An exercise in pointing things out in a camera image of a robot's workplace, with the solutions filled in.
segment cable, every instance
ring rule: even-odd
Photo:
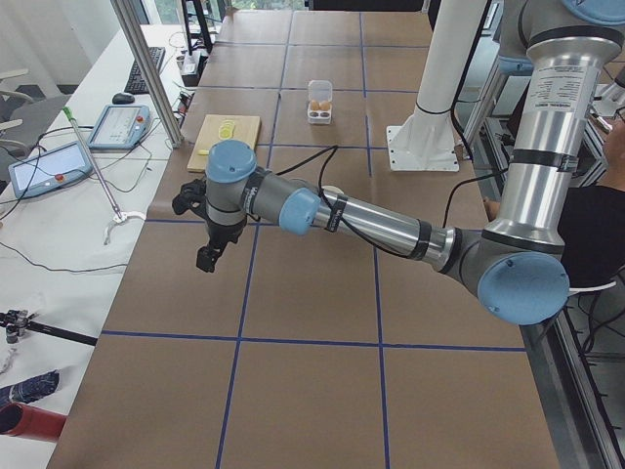
[[[586,340],[582,344],[582,353],[585,355],[588,355],[593,351],[593,348],[595,347],[595,336],[597,335],[597,332],[599,331],[599,329],[601,329],[602,327],[606,327],[611,322],[615,322],[616,320],[619,320],[623,316],[625,316],[625,308],[623,308],[620,311],[620,313],[618,313],[616,316],[610,318],[609,320],[604,320],[603,322],[600,322],[596,327],[592,327],[589,330],[588,337],[586,337]]]
[[[2,217],[0,217],[0,222],[4,220],[5,218],[7,218],[9,215],[11,215],[11,213],[13,213],[13,211],[16,208],[18,208],[18,205],[20,205],[21,200],[24,198],[24,196],[28,192],[28,188],[30,188],[30,185],[32,184],[32,180],[35,178],[35,173],[37,172],[37,167],[39,166],[39,159],[41,159],[41,149],[39,150],[39,154],[35,158],[36,163],[35,163],[34,169],[32,170],[32,174],[30,175],[30,179],[28,180],[28,184],[26,184],[26,189],[16,199],[16,204],[13,207],[11,207],[7,213],[5,213]]]
[[[141,168],[141,171],[139,172],[139,176],[137,176],[137,180],[135,181],[135,184],[132,185],[132,187],[130,189],[120,189],[118,188],[114,183],[112,183],[109,180],[106,180],[106,182],[113,187],[116,191],[119,192],[124,192],[124,193],[128,193],[128,192],[132,192],[134,189],[137,188],[137,186],[139,185],[139,181],[141,180],[141,178],[145,175],[145,173],[147,171],[151,171],[151,169],[149,169],[147,166],[149,165],[149,163],[152,160],[152,152],[147,149],[146,147],[143,146],[143,144],[139,144],[139,147],[141,147],[142,149],[144,149],[145,151],[147,151],[149,153],[149,157],[146,160],[146,163],[144,164],[144,167]]]
[[[339,149],[339,147],[337,145],[334,145],[332,147],[328,147],[327,149],[323,149],[321,151],[318,151],[313,156],[310,156],[310,157],[306,158],[304,161],[300,161],[299,163],[294,164],[293,166],[290,166],[290,167],[288,167],[286,169],[283,169],[282,171],[275,173],[275,175],[276,176],[283,176],[283,175],[285,175],[287,173],[290,173],[291,171],[295,171],[296,169],[301,168],[305,164],[310,163],[311,161],[319,158],[320,156],[328,153],[329,151],[331,151],[333,149],[334,149],[334,151],[336,151],[337,149]]]
[[[156,130],[156,127],[158,127],[160,125],[160,123],[161,123],[160,118],[159,117],[155,117],[154,120],[152,121],[152,127],[149,129],[149,131],[147,131],[147,133],[139,140],[139,142],[132,149],[129,149],[128,151],[126,151],[126,154],[124,154],[123,156],[120,156],[119,158],[117,158],[115,161],[113,161],[112,163],[108,164],[107,166],[101,167],[100,170],[104,171],[105,169],[110,168],[111,166],[113,166],[113,165],[117,164],[118,162],[120,162],[122,159],[126,158],[137,147],[140,147],[143,144],[143,142],[146,141],[147,137],[149,137],[150,134],[152,132],[154,132],[154,130]]]
[[[507,171],[508,171],[508,168],[504,168],[501,171],[496,171],[494,173],[486,174],[484,176],[479,176],[478,178],[466,179],[465,181],[462,181],[456,184],[451,190],[451,192],[449,193],[449,198],[447,199],[447,205],[445,206],[445,214],[444,214],[444,217],[442,218],[441,227],[445,228],[445,226],[447,225],[447,218],[449,218],[449,208],[451,208],[451,199],[453,198],[453,195],[456,193],[456,191],[458,191],[458,189],[460,189],[465,184],[475,183],[477,181],[483,181],[484,179],[495,178],[497,176],[501,176]]]
[[[586,315],[587,317],[589,316],[588,312],[586,312],[583,308],[578,307],[578,309],[579,309],[579,311],[581,311],[581,312],[582,312],[584,315]],[[594,322],[596,322],[596,323],[601,323],[601,322],[600,322],[598,319],[596,319],[596,318],[592,318],[592,320],[593,320]],[[624,332],[621,332],[620,330],[615,329],[614,327],[610,327],[609,325],[605,325],[604,327],[605,327],[606,329],[608,329],[608,330],[611,330],[611,331],[612,331],[612,332],[614,332],[616,335],[619,335],[619,336],[621,336],[621,337],[625,338],[625,333],[624,333]]]
[[[183,42],[182,46],[177,46],[176,44],[172,44],[172,39],[174,38],[174,36],[177,36],[178,34],[185,34],[183,31],[176,31],[175,33],[173,33],[171,36],[169,36],[169,39],[167,39],[167,42],[169,43],[170,46],[172,46],[174,49],[183,49],[186,44]]]
[[[54,269],[48,266],[44,266],[43,264],[38,264],[36,262],[31,261],[30,259],[28,259],[28,257],[26,257],[24,254],[22,254],[21,252],[19,252],[15,247],[9,246],[8,244],[5,244],[4,242],[0,241],[0,246],[3,246],[13,252],[16,252],[20,257],[23,258],[23,260],[25,260],[28,264],[30,264],[33,267],[40,267],[41,269],[45,269],[48,272],[68,272],[70,274],[87,274],[90,272],[97,272],[97,271],[106,271],[109,269],[116,269],[118,267],[127,267],[128,264],[115,264],[112,266],[106,266],[106,267],[96,267],[94,269]]]
[[[319,192],[319,196],[323,199],[323,201],[325,202],[325,204],[328,206],[328,208],[330,210],[332,210],[332,204],[330,203],[330,201],[328,200],[328,198],[325,196],[325,193],[323,191],[323,174],[325,173],[325,168],[327,167],[328,163],[330,162],[330,160],[334,157],[334,155],[336,154],[337,150],[339,149],[339,146],[334,145],[332,147],[328,147],[327,149],[324,149],[321,153],[323,152],[327,152],[330,151],[330,154],[328,155],[328,157],[325,159],[325,161],[323,162],[323,165],[321,166],[321,170],[319,171],[319,178],[317,180],[317,190]],[[410,256],[407,256],[405,254],[402,254],[400,252],[397,252],[393,249],[391,249],[388,246],[384,246],[383,244],[380,244],[379,242],[377,242],[374,239],[371,239],[369,236],[367,236],[366,234],[364,234],[363,232],[361,232],[360,230],[358,230],[356,227],[354,227],[350,222],[348,222],[347,220],[345,220],[343,218],[343,216],[341,216],[340,218],[341,223],[343,223],[346,227],[348,227],[350,229],[350,231],[352,233],[354,233],[356,236],[358,236],[360,239],[362,239],[363,241],[367,242],[368,244],[372,245],[373,247],[375,247],[376,249],[380,249],[383,252],[386,252],[387,254],[391,254],[392,256],[396,256],[396,257],[400,257],[402,259],[410,259]]]
[[[460,136],[460,140],[462,140],[462,145],[464,145],[465,149],[467,149],[467,154],[469,155],[469,158],[472,161],[474,160],[473,151],[471,150],[471,147],[469,146],[469,142],[467,142],[467,139],[464,134],[464,129],[462,128],[462,125],[460,125],[460,122],[458,121],[458,118],[456,117],[456,105],[458,104],[460,93],[462,93],[462,87],[465,84],[465,80],[467,79],[467,74],[469,73],[469,67],[471,66],[471,60],[473,59],[473,55],[476,53],[476,49],[478,48],[479,38],[481,37],[481,31],[484,27],[484,24],[486,23],[488,12],[490,12],[491,3],[492,3],[491,0],[488,0],[486,2],[486,5],[484,6],[484,11],[481,14],[481,19],[479,20],[479,26],[476,31],[476,35],[473,38],[473,43],[471,44],[471,50],[469,51],[469,56],[467,57],[467,61],[465,62],[465,67],[462,70],[462,75],[460,75],[460,81],[458,82],[458,87],[456,88],[456,94],[453,97],[453,101],[451,104],[451,111],[449,113],[451,117],[451,125],[456,130],[456,132],[458,132],[458,135]]]
[[[92,130],[94,128],[93,125],[79,125],[78,126],[79,129],[88,129],[88,130]],[[43,140],[44,137],[53,134],[55,132],[60,132],[61,130],[71,130],[73,131],[74,128],[73,127],[59,127],[58,129],[52,129],[49,130],[48,132],[44,132],[43,134],[39,135],[39,137],[37,137],[37,144],[39,145],[39,142],[41,142]]]

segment robotic arm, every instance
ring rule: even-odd
[[[481,233],[427,222],[288,181],[257,166],[254,151],[223,141],[206,181],[182,187],[177,214],[191,209],[210,237],[197,265],[214,272],[247,215],[305,235],[311,226],[357,234],[461,282],[493,315],[518,324],[556,314],[568,294],[557,227],[577,167],[588,109],[603,65],[623,45],[625,5],[603,0],[506,0],[501,54],[531,58],[534,71],[499,217]]]

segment black shirt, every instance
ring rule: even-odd
[[[609,283],[625,265],[625,192],[604,186],[569,189],[558,231],[570,286]]]

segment computer mouse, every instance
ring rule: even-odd
[[[135,101],[135,96],[130,93],[117,93],[113,96],[114,105],[129,105]]]

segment white desk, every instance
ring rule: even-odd
[[[167,54],[160,74],[173,103],[182,85],[174,57],[183,46],[179,26],[147,26],[144,29],[149,46],[165,46]],[[133,62],[126,38],[119,31],[68,102],[79,125],[93,125],[111,97],[123,91]],[[139,95],[137,104],[150,106],[157,118],[149,95]],[[67,127],[60,114],[50,130]],[[73,132],[65,131],[46,137],[42,145],[53,149],[75,141]],[[113,190],[122,210],[146,212],[165,169],[170,154],[167,135],[158,125],[144,146],[152,152],[149,171],[130,193]],[[124,153],[96,153],[102,168]],[[121,189],[129,189],[137,180],[149,154],[135,149],[122,161],[104,169],[104,176]],[[0,201],[13,199],[8,187]],[[1,205],[7,211],[12,203]],[[23,200],[4,221],[0,240],[15,247],[34,262],[52,268],[90,269],[128,262],[142,228],[141,220],[130,220],[111,232],[111,243],[103,245],[104,227],[113,212],[100,183],[87,180],[60,192]],[[113,300],[124,268],[90,274],[51,273],[27,264],[18,254],[0,246],[0,311],[29,309],[38,313],[39,322],[97,337]],[[9,353],[9,345],[0,330],[0,366]],[[61,382],[56,393],[32,405],[68,414],[78,391],[93,348],[57,337],[27,332],[17,345],[14,364],[0,375],[0,388],[29,377],[58,369]],[[54,444],[21,438],[0,437],[0,469],[43,468],[54,450]]]

